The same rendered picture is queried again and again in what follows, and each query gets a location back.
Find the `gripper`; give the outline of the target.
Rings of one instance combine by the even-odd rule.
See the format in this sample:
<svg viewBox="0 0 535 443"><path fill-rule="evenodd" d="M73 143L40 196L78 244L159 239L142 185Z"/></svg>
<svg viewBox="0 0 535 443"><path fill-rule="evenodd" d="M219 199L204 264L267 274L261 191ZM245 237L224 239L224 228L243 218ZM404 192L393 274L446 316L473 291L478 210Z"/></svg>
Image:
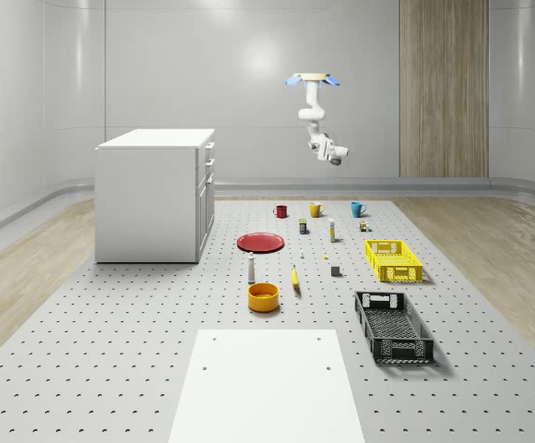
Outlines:
<svg viewBox="0 0 535 443"><path fill-rule="evenodd" d="M309 147L320 161L335 162L332 155L333 142L327 134L312 135L309 141Z"/></svg>

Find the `drone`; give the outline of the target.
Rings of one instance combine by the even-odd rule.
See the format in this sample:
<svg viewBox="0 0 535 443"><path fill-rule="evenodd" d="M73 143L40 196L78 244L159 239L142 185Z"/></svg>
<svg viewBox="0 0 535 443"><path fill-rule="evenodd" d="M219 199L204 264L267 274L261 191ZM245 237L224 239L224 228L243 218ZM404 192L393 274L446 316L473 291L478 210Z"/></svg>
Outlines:
<svg viewBox="0 0 535 443"><path fill-rule="evenodd" d="M321 73L295 73L285 80L285 84L293 86L301 81L316 81L317 83L326 83L332 86L340 85L340 81L337 78L332 77L330 74Z"/></svg>

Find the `yellow basket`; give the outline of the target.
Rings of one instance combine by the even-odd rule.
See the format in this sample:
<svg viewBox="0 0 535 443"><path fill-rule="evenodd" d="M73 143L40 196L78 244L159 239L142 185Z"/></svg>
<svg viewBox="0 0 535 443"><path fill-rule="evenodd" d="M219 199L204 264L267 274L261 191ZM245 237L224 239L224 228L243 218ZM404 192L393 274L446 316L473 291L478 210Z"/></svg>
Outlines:
<svg viewBox="0 0 535 443"><path fill-rule="evenodd" d="M422 263L404 241L366 240L365 255L380 281L422 281Z"/></svg>

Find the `red plate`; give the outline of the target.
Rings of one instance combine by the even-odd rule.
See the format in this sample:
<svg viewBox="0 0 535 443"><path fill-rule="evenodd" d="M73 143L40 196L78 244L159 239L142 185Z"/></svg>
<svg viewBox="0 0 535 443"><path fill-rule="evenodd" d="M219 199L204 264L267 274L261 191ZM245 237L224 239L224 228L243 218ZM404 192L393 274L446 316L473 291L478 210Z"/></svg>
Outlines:
<svg viewBox="0 0 535 443"><path fill-rule="evenodd" d="M284 240L274 233L247 233L237 240L240 249L253 253L271 253L284 247Z"/></svg>

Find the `yellow bowl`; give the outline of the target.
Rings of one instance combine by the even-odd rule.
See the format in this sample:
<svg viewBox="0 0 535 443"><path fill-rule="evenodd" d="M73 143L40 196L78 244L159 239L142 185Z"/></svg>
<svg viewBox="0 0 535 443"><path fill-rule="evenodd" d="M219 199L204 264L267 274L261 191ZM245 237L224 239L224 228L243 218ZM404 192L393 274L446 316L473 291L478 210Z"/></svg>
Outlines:
<svg viewBox="0 0 535 443"><path fill-rule="evenodd" d="M248 306L256 312L270 312L279 306L279 288L269 282L257 282L248 287Z"/></svg>

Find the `white cabinet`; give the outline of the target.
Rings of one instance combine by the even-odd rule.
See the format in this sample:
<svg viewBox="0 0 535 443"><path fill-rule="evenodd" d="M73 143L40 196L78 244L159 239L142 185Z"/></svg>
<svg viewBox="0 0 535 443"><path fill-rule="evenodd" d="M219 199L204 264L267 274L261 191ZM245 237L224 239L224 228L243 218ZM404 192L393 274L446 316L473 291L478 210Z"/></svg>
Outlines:
<svg viewBox="0 0 535 443"><path fill-rule="evenodd" d="M214 222L215 131L135 129L95 150L95 258L197 263Z"/></svg>

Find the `dark grey basket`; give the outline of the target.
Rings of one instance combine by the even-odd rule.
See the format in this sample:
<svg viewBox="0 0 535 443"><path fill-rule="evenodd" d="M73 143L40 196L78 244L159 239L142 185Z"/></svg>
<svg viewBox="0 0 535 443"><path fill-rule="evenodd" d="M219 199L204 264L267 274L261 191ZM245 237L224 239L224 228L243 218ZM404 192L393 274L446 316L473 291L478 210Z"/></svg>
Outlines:
<svg viewBox="0 0 535 443"><path fill-rule="evenodd" d="M354 309L376 362L434 360L434 339L404 293L355 291Z"/></svg>

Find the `white board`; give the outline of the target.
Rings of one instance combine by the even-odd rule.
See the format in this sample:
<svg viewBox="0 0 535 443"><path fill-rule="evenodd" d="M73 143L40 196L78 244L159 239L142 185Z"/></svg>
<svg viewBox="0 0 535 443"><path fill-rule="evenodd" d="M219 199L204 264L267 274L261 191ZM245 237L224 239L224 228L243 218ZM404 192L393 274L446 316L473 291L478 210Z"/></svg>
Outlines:
<svg viewBox="0 0 535 443"><path fill-rule="evenodd" d="M333 329L202 329L169 443L364 443Z"/></svg>

